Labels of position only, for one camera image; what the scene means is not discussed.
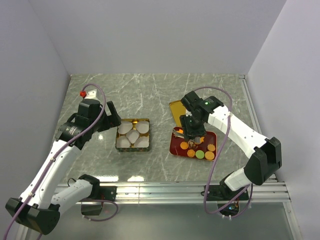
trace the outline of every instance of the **gray marble surface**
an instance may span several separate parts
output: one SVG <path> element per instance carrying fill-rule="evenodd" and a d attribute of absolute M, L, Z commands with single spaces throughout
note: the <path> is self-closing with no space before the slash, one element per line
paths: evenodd
<path fill-rule="evenodd" d="M 82 100 L 79 92 L 86 83 L 102 87 L 107 101 L 113 101 L 121 118 L 149 118 L 151 150 L 121 152 L 115 149 L 115 128 L 95 133 L 82 150 L 81 156 L 62 178 L 77 179 L 89 174 L 106 182 L 165 182 L 205 181 L 212 162 L 182 158 L 169 153 L 171 132 L 176 126 L 169 103 L 180 100 L 185 93 L 202 86 L 216 86 L 228 91 L 233 98 L 232 112 L 253 127 L 239 76 L 236 74 L 76 74 L 72 75 L 57 129 L 77 111 Z M 212 89 L 199 90 L 201 98 L 216 96 L 227 104 L 228 98 Z M 207 131 L 217 134 L 218 147 L 224 135 L 207 125 Z M 216 165 L 212 180 L 219 181 L 243 167 L 248 159 L 241 149 L 228 139 Z"/>

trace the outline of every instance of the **wall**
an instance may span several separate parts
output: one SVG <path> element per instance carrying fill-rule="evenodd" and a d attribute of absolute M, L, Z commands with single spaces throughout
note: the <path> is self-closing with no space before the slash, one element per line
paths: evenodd
<path fill-rule="evenodd" d="M 19 197 L 47 157 L 68 83 L 30 3 L 0 1 L 1 237 L 11 219 L 7 200 Z"/>
<path fill-rule="evenodd" d="M 66 69 L 247 73 L 285 0 L 29 0 Z"/>
<path fill-rule="evenodd" d="M 248 74 L 262 130 L 282 142 L 280 174 L 306 240 L 319 239 L 319 9 L 288 0 Z"/>

